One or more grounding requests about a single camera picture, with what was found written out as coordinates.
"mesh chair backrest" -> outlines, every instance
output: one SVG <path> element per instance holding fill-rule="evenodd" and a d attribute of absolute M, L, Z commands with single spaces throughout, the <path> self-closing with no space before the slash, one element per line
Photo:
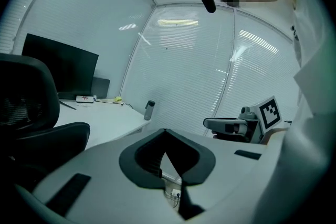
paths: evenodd
<path fill-rule="evenodd" d="M 0 70 L 0 132 L 54 127 L 59 100 L 47 66 L 31 57 L 0 54 Z"/>

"black office chair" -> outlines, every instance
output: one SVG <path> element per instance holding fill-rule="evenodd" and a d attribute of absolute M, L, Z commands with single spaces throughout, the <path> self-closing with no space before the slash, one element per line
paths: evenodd
<path fill-rule="evenodd" d="M 53 128 L 59 100 L 52 75 L 41 61 L 0 54 L 0 133 L 13 180 L 32 190 L 47 174 L 84 151 L 90 126 Z"/>

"white desk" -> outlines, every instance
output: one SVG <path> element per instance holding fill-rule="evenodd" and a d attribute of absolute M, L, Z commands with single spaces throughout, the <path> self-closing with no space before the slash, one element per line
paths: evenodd
<path fill-rule="evenodd" d="M 142 130 L 144 126 L 150 123 L 150 121 L 144 120 L 143 115 L 131 109 L 128 105 L 121 106 L 98 102 L 83 104 L 70 100 L 62 100 L 62 102 L 77 110 L 61 104 L 55 127 L 73 122 L 88 123 L 91 131 L 86 150 Z"/>

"gray bottle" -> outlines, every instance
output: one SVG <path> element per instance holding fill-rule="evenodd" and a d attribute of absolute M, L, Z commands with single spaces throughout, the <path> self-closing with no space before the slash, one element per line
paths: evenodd
<path fill-rule="evenodd" d="M 143 117 L 146 121 L 149 121 L 152 118 L 153 110 L 154 110 L 155 102 L 149 100 L 146 105 L 145 116 Z"/>

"black monitor screen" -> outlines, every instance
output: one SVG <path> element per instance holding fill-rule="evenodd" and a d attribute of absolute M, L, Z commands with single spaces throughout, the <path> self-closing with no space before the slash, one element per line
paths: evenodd
<path fill-rule="evenodd" d="M 46 64 L 61 99 L 91 94 L 98 55 L 32 34 L 26 37 L 22 55 Z"/>

